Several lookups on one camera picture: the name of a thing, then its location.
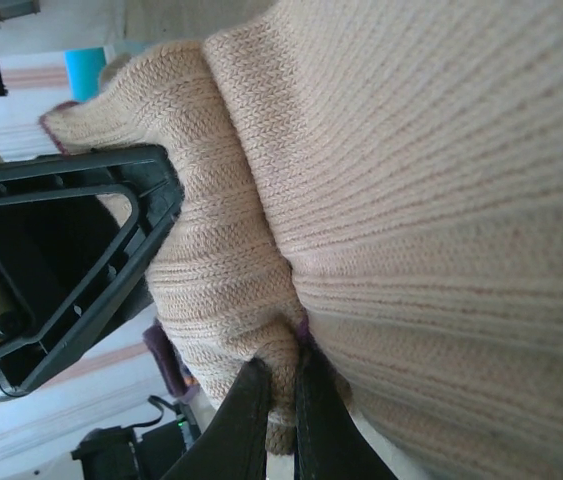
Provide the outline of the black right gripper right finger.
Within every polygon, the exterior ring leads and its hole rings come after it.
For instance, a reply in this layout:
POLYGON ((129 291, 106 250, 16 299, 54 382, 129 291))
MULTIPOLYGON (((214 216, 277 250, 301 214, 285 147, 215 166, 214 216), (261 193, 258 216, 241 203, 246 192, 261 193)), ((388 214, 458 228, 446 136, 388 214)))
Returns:
POLYGON ((353 422, 323 355, 309 348, 301 350, 295 406, 296 479, 396 477, 353 422))

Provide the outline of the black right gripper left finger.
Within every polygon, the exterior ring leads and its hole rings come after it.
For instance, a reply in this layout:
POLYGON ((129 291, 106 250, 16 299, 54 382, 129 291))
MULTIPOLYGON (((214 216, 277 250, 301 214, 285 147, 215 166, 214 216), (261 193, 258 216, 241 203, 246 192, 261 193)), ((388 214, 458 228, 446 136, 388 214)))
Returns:
POLYGON ((247 480, 266 477, 271 373, 254 358, 243 365, 204 433, 166 479, 247 480))

